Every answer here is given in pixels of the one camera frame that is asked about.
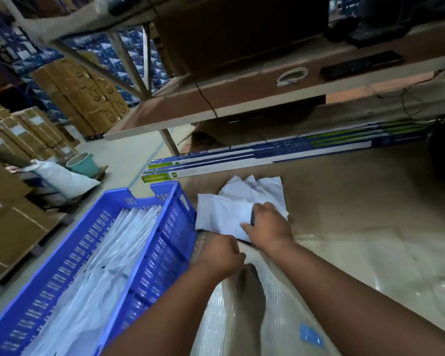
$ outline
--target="hand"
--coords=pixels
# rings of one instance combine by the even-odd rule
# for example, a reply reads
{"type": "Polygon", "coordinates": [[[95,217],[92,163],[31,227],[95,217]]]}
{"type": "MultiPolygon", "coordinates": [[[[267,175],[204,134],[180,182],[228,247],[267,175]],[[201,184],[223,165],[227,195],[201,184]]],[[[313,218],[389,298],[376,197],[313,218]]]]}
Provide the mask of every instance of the hand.
{"type": "Polygon", "coordinates": [[[208,238],[194,266],[209,272],[219,283],[242,268],[245,259],[234,236],[215,233],[208,238]]]}
{"type": "Polygon", "coordinates": [[[254,245],[270,256],[277,246],[293,242],[289,223],[272,203],[266,202],[263,205],[256,203],[253,210],[255,226],[242,223],[241,227],[254,245]]]}

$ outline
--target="blue sticker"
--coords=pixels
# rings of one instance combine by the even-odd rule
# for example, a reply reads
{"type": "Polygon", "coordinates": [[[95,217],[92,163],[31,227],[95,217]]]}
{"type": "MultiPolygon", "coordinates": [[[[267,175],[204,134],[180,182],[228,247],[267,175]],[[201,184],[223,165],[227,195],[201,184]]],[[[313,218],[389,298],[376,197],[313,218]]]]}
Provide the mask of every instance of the blue sticker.
{"type": "Polygon", "coordinates": [[[300,339],[318,347],[325,346],[325,342],[321,335],[307,324],[300,324],[300,339]]]}

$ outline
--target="forearm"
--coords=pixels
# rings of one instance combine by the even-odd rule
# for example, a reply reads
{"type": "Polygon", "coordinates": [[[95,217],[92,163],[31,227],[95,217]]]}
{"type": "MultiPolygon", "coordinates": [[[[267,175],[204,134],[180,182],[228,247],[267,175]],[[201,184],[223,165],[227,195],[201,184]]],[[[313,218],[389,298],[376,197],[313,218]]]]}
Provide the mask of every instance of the forearm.
{"type": "Polygon", "coordinates": [[[201,318],[219,283],[203,265],[184,273],[103,356],[189,355],[201,318]]]}
{"type": "Polygon", "coordinates": [[[296,243],[267,251],[345,355],[444,355],[445,332],[296,243]]]}

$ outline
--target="wooden table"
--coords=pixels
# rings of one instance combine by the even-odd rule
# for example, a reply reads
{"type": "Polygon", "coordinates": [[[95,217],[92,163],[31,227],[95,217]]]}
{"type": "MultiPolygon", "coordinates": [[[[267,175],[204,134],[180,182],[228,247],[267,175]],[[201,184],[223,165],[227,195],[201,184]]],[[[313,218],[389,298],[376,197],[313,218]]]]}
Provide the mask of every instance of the wooden table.
{"type": "Polygon", "coordinates": [[[177,77],[155,97],[142,102],[104,137],[114,140],[161,131],[172,154],[178,154],[167,128],[227,117],[328,93],[445,68],[445,21],[417,26],[401,39],[356,49],[317,37],[295,50],[278,51],[226,65],[212,72],[177,77]],[[327,82],[320,69],[387,50],[404,56],[402,65],[327,82]],[[277,87],[284,73],[305,68],[297,83],[277,87]]]}

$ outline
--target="person's right hand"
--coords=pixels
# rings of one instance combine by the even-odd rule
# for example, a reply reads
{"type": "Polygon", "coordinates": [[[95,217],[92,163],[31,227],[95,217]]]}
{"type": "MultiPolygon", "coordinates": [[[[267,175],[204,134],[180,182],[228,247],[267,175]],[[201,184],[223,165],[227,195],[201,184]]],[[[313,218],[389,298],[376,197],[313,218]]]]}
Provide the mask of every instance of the person's right hand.
{"type": "Polygon", "coordinates": [[[242,223],[241,227],[249,235],[250,241],[268,256],[280,245],[293,242],[292,230],[289,223],[274,208],[266,202],[256,203],[253,207],[254,226],[242,223]]]}

